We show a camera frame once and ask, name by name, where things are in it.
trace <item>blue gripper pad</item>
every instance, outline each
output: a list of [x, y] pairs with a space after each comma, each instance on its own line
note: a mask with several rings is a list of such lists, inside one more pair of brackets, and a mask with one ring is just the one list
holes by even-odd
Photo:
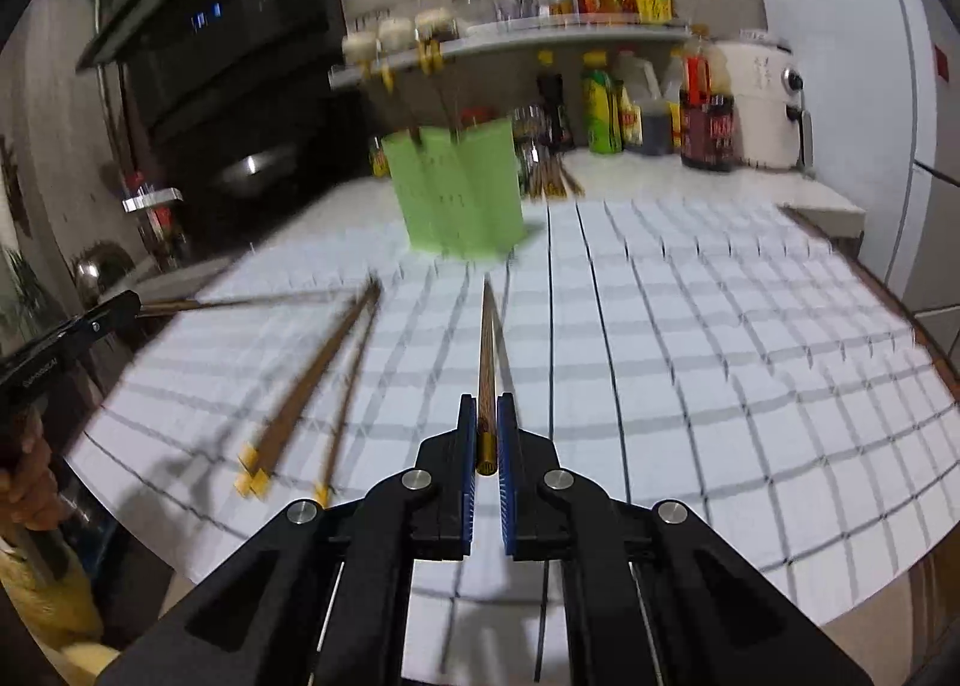
[[460, 417], [457, 423], [459, 430], [466, 419], [467, 446], [462, 456], [464, 462], [464, 490], [463, 490], [463, 542], [464, 555], [469, 555], [470, 543], [473, 541], [473, 509], [476, 499], [476, 442], [477, 442], [477, 401], [472, 396], [464, 394], [460, 400]]
[[517, 430], [512, 402], [506, 405], [504, 397], [496, 402], [496, 448], [497, 473], [500, 480], [500, 527], [503, 531], [503, 549], [508, 556], [517, 551], [517, 494], [515, 481], [511, 475], [510, 446], [512, 435], [509, 430]]

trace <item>white wall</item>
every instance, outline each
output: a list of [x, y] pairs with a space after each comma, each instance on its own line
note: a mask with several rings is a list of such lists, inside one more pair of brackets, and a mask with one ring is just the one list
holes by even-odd
[[96, 74], [75, 72], [92, 33], [93, 3], [32, 0], [23, 14], [23, 27], [18, 100], [29, 130], [37, 185], [61, 254], [69, 262], [98, 241], [112, 241], [134, 261], [143, 259], [146, 251], [136, 219], [123, 212], [120, 200], [101, 178], [102, 172], [115, 174], [116, 166]]
[[938, 146], [934, 157], [921, 157], [918, 153], [917, 160], [953, 179], [960, 179], [960, 32], [940, 0], [922, 0], [922, 5], [929, 27], [928, 38], [947, 56], [949, 82], [935, 76], [931, 46], [930, 76], [936, 88]]
[[[923, 0], [904, 0], [904, 6], [913, 47], [917, 91], [917, 142], [914, 158], [932, 165], [937, 157], [937, 91], [933, 44]], [[885, 280], [887, 287], [899, 299], [906, 293], [907, 283], [920, 250], [932, 179], [923, 169], [916, 166], [911, 168], [901, 235]]]
[[793, 46], [818, 178], [867, 212], [861, 262], [884, 278], [904, 214], [915, 96], [901, 0], [764, 0]]

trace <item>white appliance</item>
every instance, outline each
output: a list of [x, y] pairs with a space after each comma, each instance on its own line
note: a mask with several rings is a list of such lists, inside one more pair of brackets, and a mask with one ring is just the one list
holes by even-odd
[[791, 169], [813, 165], [809, 113], [803, 106], [803, 79], [793, 54], [763, 31], [743, 31], [739, 40], [719, 40], [707, 54], [726, 62], [733, 93], [737, 157], [747, 165]]

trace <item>green bottle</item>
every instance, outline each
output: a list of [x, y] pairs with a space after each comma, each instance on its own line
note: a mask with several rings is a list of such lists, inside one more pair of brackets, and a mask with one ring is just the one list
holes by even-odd
[[623, 152], [620, 136], [620, 109], [616, 85], [607, 73], [607, 53], [584, 54], [584, 121], [590, 152], [613, 155]]

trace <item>metal screw cap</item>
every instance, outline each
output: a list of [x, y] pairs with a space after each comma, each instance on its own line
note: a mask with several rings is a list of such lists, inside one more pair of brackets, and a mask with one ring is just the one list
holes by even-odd
[[563, 491], [573, 485], [573, 475], [565, 469], [552, 469], [544, 475], [544, 484], [554, 491]]
[[426, 488], [430, 483], [433, 483], [433, 478], [430, 477], [430, 473], [425, 469], [412, 469], [403, 473], [400, 482], [403, 483], [404, 488], [409, 488], [411, 491], [419, 491], [421, 488]]
[[787, 88], [790, 92], [800, 92], [800, 90], [803, 90], [803, 77], [792, 68], [786, 69], [784, 71], [784, 88]]
[[664, 502], [656, 509], [664, 523], [683, 523], [686, 520], [686, 507], [680, 502]]
[[287, 521], [296, 523], [310, 523], [317, 517], [317, 505], [310, 502], [309, 499], [301, 499], [287, 507]]

